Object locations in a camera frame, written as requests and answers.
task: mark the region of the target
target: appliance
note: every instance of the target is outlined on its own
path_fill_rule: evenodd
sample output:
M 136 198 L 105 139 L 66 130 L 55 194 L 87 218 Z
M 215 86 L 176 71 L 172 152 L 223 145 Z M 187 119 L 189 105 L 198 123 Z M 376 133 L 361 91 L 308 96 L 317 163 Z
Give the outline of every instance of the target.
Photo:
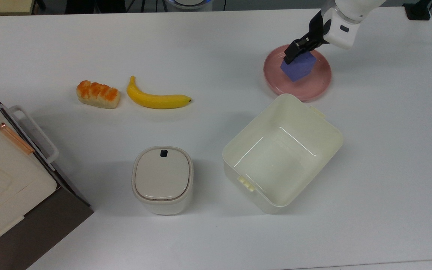
M 169 12 L 213 11 L 213 0 L 164 0 Z
M 25 117 L 18 118 L 17 112 Z M 22 119 L 31 126 L 30 130 L 37 131 L 31 135 L 33 139 L 21 128 Z M 36 137 L 46 140 L 50 150 L 36 145 Z M 51 154 L 45 156 L 42 151 Z M 23 108 L 8 109 L 0 103 L 0 236 L 56 189 L 65 188 L 77 196 L 51 164 L 58 154 L 55 145 Z

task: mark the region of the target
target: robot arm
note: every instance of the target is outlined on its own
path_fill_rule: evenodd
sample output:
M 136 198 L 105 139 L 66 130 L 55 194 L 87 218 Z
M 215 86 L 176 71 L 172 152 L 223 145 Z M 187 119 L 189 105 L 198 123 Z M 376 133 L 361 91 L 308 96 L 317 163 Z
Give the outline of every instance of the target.
M 286 49 L 284 61 L 290 64 L 299 55 L 322 44 L 349 49 L 360 22 L 386 0 L 329 0 L 309 23 L 309 32 Z

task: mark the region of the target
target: pink plate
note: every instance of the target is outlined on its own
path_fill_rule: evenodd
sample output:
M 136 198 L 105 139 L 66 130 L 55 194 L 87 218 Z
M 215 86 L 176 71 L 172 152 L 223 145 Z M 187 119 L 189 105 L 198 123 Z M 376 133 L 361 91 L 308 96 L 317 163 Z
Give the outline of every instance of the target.
M 317 52 L 311 51 L 316 57 L 311 73 L 302 79 L 292 82 L 283 70 L 284 50 L 288 45 L 280 46 L 272 51 L 264 61 L 264 78 L 268 82 L 269 87 L 278 95 L 292 94 L 300 101 L 309 101 L 321 96 L 331 82 L 331 67 L 324 56 Z

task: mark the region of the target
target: banana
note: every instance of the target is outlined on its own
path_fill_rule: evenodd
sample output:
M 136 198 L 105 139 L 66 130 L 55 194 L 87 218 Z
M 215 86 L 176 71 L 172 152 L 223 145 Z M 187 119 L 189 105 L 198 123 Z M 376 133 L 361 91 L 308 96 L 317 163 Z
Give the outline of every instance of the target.
M 174 109 L 184 107 L 191 102 L 191 98 L 183 94 L 165 94 L 162 96 L 147 94 L 139 90 L 134 76 L 131 76 L 126 92 L 132 101 L 153 109 Z

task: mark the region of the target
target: cable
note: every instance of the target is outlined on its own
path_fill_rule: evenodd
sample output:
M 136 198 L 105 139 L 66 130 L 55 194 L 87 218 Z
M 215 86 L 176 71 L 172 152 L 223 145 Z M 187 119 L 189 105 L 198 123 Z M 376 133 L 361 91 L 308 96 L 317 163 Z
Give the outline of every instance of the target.
M 131 6 L 134 4 L 134 0 L 131 1 L 131 4 L 129 4 L 129 7 L 127 7 L 126 13 L 128 13 L 129 9 L 131 8 Z

